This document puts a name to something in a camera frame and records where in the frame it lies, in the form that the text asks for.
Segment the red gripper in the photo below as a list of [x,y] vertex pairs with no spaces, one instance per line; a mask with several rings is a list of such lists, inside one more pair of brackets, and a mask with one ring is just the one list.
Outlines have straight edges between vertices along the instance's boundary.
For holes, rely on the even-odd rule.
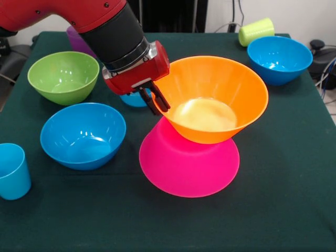
[[[119,72],[110,72],[104,67],[104,81],[117,95],[132,93],[138,86],[148,81],[146,86],[154,94],[154,102],[158,109],[161,112],[168,112],[171,107],[158,86],[153,82],[166,76],[170,69],[166,50],[158,40],[149,44],[146,58],[147,60],[141,59],[130,68]],[[161,114],[145,89],[140,89],[139,94],[154,115]]]

